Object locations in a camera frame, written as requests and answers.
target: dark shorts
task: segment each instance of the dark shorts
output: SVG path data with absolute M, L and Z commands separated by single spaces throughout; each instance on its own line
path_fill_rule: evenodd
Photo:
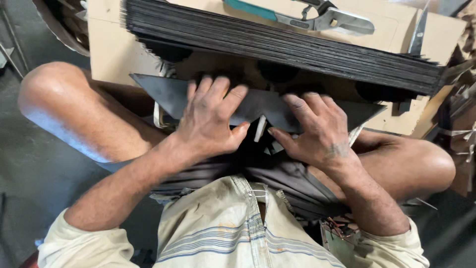
M 98 164 L 116 172 L 132 161 Z M 285 151 L 268 155 L 264 153 L 261 141 L 255 143 L 248 138 L 235 153 L 213 157 L 183 170 L 152 189 L 152 193 L 178 196 L 184 188 L 199 189 L 221 177 L 237 174 L 242 174 L 249 182 L 264 183 L 271 189 L 283 190 L 296 215 L 304 219 L 349 212 L 348 207 L 340 203 L 335 194 L 301 162 L 290 158 Z

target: stack of black sheets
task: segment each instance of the stack of black sheets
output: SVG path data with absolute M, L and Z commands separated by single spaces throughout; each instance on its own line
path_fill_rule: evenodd
M 124 0 L 123 23 L 139 41 L 174 43 L 434 95 L 444 70 L 419 56 L 326 40 L 159 0 Z

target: shirt sleeve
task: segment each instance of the shirt sleeve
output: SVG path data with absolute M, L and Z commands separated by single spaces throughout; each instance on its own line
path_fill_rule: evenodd
M 392 237 L 378 237 L 362 231 L 354 249 L 354 268 L 428 268 L 415 223 L 410 230 Z
M 84 231 L 69 225 L 63 217 L 65 212 L 56 218 L 38 247 L 40 268 L 138 268 L 130 262 L 134 248 L 126 230 Z

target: shirt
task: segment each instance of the shirt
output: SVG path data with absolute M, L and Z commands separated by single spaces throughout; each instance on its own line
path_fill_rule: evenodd
M 343 268 L 306 234 L 289 212 L 282 191 L 253 190 L 246 179 L 227 176 L 167 204 L 158 230 L 158 267 Z M 266 202 L 263 223 L 258 199 Z M 39 246 L 40 268 L 138 267 L 126 231 L 89 232 L 70 226 L 63 211 Z M 415 223 L 393 237 L 363 232 L 355 268 L 427 268 Z

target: blade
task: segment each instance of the blade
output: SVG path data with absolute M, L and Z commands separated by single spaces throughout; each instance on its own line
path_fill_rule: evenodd
M 316 19 L 314 29 L 316 31 L 343 28 L 357 34 L 373 34 L 374 24 L 365 17 L 336 8 L 328 8 L 327 11 Z
M 144 74 L 131 74 L 151 97 L 174 119 L 180 119 L 187 107 L 187 81 Z M 386 107 L 373 103 L 336 100 L 347 114 L 347 126 L 352 130 Z M 302 133 L 299 121 L 278 93 L 251 89 L 230 119 L 230 125 L 253 122 L 265 115 L 272 126 L 291 133 Z
M 415 26 L 415 31 L 413 32 L 412 40 L 410 41 L 410 46 L 408 48 L 409 54 L 421 55 L 421 47 L 423 45 L 423 37 L 425 36 L 426 28 L 426 19 L 428 17 L 428 6 L 430 0 L 425 5 L 423 12 L 421 13 L 420 19 Z

